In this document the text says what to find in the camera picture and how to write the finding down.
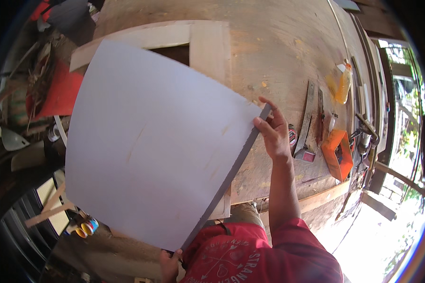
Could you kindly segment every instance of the red t-shirt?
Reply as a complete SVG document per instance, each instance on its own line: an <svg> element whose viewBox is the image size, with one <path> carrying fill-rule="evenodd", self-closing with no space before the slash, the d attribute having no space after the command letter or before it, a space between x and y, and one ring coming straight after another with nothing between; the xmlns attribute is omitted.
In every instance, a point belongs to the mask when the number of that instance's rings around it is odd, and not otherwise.
<svg viewBox="0 0 425 283"><path fill-rule="evenodd" d="M342 283L337 260L295 218L272 233L271 248L263 228L224 223L201 229L183 252L182 283L313 282Z"/></svg>

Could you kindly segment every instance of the metal ruler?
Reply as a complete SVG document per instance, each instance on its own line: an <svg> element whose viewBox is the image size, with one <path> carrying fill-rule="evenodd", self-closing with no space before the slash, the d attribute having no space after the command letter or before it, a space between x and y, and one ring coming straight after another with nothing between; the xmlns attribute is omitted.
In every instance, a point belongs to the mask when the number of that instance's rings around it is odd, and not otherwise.
<svg viewBox="0 0 425 283"><path fill-rule="evenodd" d="M295 148L295 155L301 149L304 148L307 135L309 134L310 123L312 121L314 90L315 90L315 84L309 81L309 87L307 89L306 110L304 112L304 119L302 120L302 126L300 128L298 143L296 144L296 148Z"/></svg>

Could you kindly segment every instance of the wooden post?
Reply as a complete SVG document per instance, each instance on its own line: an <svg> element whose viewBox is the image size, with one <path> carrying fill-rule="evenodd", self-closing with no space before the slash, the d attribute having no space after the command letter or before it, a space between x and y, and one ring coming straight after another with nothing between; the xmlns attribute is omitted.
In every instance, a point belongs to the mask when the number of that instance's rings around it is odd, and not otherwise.
<svg viewBox="0 0 425 283"><path fill-rule="evenodd" d="M418 191L422 196L425 197L425 189L419 187L419 185L414 183L413 180L408 179L407 177L405 177L402 174L392 170L391 168L387 167L387 165L385 165L385 164L383 164L379 161L375 162L375 168L378 169L378 170L381 170L385 173L391 174L395 178L400 179L403 183L407 184L408 186L410 186L414 190Z"/></svg>

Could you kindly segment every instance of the wooden workbench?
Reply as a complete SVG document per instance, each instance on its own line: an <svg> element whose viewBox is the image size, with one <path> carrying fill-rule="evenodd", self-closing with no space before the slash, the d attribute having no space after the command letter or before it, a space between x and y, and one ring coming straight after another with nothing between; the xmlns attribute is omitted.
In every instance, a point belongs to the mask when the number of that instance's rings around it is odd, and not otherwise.
<svg viewBox="0 0 425 283"><path fill-rule="evenodd" d="M355 27L349 15L331 2L344 30L350 56L356 57L363 80L369 84L365 56ZM261 95L273 100L299 132L306 106L307 84L312 80L324 92L326 112L339 115L335 128L347 129L350 103L335 103L324 79L332 76L338 83L341 72L336 65L347 57L339 26L327 0L106 0L96 23L94 38L133 26L170 20L229 22L234 91L249 101L257 101ZM315 142L317 90L314 103L306 144L317 156L313 164L295 160L298 193L302 193L304 186L330 176ZM272 162L260 136L232 182L232 204L267 197L271 167Z"/></svg>

